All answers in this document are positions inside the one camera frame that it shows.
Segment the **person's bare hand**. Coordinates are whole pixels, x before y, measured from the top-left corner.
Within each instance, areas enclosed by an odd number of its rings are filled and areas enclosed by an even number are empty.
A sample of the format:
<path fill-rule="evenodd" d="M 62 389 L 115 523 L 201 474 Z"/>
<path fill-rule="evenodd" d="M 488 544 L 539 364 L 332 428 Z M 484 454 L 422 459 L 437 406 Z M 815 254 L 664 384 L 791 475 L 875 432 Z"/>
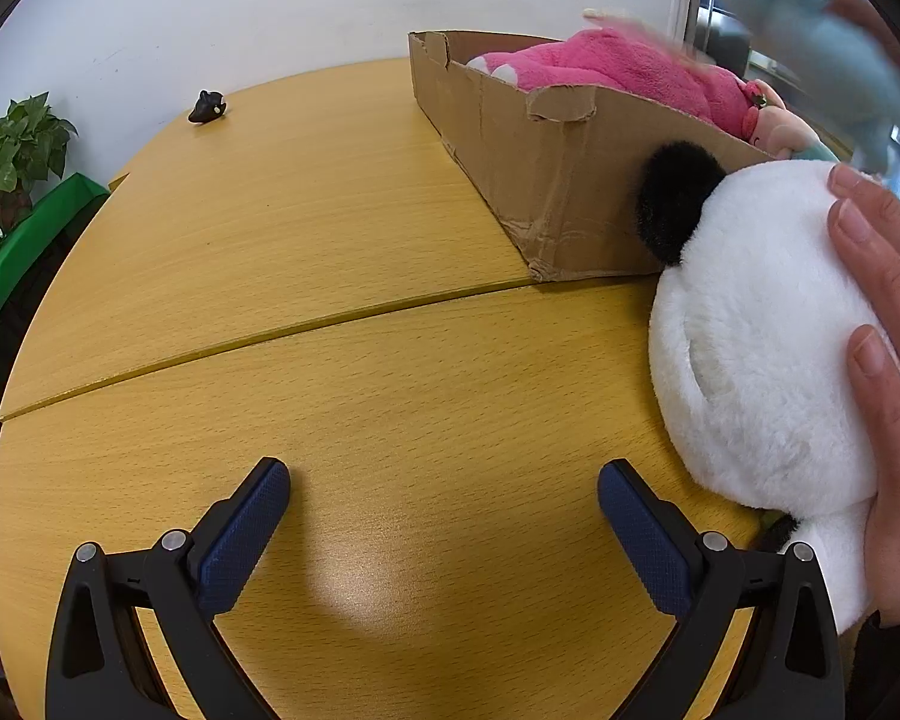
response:
<path fill-rule="evenodd" d="M 875 310 L 847 345 L 848 380 L 877 464 L 865 532 L 865 577 L 886 626 L 900 624 L 900 199 L 845 164 L 829 172 L 836 197 L 827 232 Z"/>

